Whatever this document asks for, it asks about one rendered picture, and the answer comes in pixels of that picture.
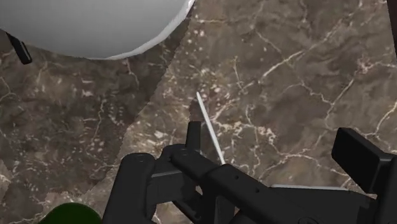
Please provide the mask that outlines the large white round bowl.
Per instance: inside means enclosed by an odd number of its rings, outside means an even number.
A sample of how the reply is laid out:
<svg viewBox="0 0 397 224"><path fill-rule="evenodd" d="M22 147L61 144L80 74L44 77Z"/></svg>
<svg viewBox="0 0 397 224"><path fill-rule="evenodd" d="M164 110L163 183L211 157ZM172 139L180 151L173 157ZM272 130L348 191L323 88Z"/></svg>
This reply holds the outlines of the large white round bowl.
<svg viewBox="0 0 397 224"><path fill-rule="evenodd" d="M0 0L0 30L25 46L93 60L142 54L187 17L196 0Z"/></svg>

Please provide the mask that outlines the dark brown upright thing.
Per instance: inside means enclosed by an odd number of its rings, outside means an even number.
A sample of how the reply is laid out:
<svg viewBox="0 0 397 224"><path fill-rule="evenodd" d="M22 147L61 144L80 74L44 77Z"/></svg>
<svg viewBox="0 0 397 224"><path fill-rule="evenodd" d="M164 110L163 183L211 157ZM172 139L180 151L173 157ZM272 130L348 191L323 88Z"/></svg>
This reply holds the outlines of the dark brown upright thing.
<svg viewBox="0 0 397 224"><path fill-rule="evenodd" d="M394 51L397 57L397 0L386 0L393 35Z"/></svg>

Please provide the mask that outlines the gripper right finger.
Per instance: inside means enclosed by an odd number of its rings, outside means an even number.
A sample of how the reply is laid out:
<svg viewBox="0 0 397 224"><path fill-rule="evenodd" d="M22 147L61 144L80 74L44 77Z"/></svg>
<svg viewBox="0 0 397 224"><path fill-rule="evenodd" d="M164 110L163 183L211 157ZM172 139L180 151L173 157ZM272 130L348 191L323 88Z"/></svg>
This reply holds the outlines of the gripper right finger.
<svg viewBox="0 0 397 224"><path fill-rule="evenodd" d="M372 224L397 224L397 155L342 127L331 157L365 193L377 196Z"/></svg>

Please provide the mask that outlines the black flat bar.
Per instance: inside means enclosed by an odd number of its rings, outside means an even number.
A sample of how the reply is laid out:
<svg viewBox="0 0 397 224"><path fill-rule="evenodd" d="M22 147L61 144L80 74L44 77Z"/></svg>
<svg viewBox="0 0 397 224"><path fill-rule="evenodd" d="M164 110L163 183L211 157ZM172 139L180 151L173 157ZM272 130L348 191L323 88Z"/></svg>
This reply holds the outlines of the black flat bar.
<svg viewBox="0 0 397 224"><path fill-rule="evenodd" d="M32 58L24 44L24 42L20 41L16 37L12 36L9 33L6 33L12 47L15 50L15 53L17 54L18 58L20 59L21 63L23 65L30 64L32 62Z"/></svg>

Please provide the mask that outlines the thin white stick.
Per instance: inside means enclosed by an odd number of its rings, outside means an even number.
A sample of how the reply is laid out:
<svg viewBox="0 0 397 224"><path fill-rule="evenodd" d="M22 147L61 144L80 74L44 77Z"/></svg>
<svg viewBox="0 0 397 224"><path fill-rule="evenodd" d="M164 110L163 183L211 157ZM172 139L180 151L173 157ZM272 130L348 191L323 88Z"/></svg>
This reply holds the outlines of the thin white stick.
<svg viewBox="0 0 397 224"><path fill-rule="evenodd" d="M209 118L209 115L208 115L207 110L205 108L204 102L203 102L202 97L200 95L200 92L196 92L196 98L197 98L197 102L199 104L202 116L204 118L205 124L207 126L208 131L209 131L209 134L210 134L210 137L211 137L211 141L212 141L212 143L213 143L213 145L215 147L216 153L218 155L220 164L224 165L224 164L226 164L226 162L225 162L222 150L220 148L217 135L216 135L216 133L214 131L214 128L213 128L212 123L211 123L211 120Z"/></svg>

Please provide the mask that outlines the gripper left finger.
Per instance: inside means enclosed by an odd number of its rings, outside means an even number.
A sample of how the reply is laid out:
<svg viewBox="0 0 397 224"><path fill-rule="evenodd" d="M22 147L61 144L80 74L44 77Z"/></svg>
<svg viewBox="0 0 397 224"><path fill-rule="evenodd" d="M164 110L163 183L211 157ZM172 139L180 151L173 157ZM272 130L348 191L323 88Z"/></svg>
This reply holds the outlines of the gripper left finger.
<svg viewBox="0 0 397 224"><path fill-rule="evenodd" d="M217 198L199 193L199 179L177 167L183 153L196 155L194 169L211 165L200 154L201 123L189 122L186 142L166 146L159 158L131 153L120 162L101 224L154 224L158 204L172 202L193 224L219 224Z"/></svg>

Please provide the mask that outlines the dark green round thing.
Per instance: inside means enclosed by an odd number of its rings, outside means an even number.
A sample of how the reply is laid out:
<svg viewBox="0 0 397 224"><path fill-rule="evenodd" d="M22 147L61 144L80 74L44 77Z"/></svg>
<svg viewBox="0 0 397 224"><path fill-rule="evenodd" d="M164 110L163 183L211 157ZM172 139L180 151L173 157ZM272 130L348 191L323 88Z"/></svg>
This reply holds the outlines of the dark green round thing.
<svg viewBox="0 0 397 224"><path fill-rule="evenodd" d="M101 224L101 221L92 208L68 202L54 207L38 224Z"/></svg>

